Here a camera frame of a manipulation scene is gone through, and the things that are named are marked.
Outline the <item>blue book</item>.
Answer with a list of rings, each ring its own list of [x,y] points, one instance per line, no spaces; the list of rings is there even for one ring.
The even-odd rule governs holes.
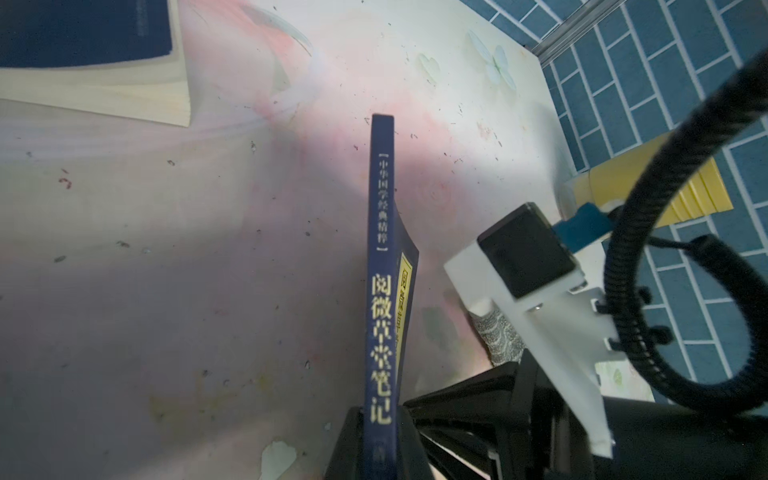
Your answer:
[[[189,126],[177,2],[2,2],[1,97]]]
[[[395,202],[395,119],[370,119],[365,317],[364,479],[395,479],[401,343],[414,261]]]

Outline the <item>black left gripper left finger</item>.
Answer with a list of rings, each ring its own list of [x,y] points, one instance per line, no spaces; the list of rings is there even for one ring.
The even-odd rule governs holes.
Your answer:
[[[362,451],[362,408],[352,407],[346,414],[339,437],[326,468],[324,479],[361,480],[363,478]]]

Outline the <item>grey striped cloth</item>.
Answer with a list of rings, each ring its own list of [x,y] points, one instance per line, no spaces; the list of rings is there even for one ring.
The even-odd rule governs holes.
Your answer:
[[[493,307],[485,315],[470,313],[470,318],[494,367],[521,361],[526,345],[511,321],[498,307]]]

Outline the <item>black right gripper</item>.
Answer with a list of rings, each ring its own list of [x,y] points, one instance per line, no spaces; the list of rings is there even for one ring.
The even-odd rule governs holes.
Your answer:
[[[596,476],[584,428],[530,353],[405,407],[448,478],[470,478],[472,467],[493,479]]]

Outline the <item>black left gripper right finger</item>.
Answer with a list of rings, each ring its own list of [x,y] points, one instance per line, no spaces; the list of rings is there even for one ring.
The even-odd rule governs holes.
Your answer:
[[[398,480],[433,480],[426,451],[413,419],[405,407],[398,413]]]

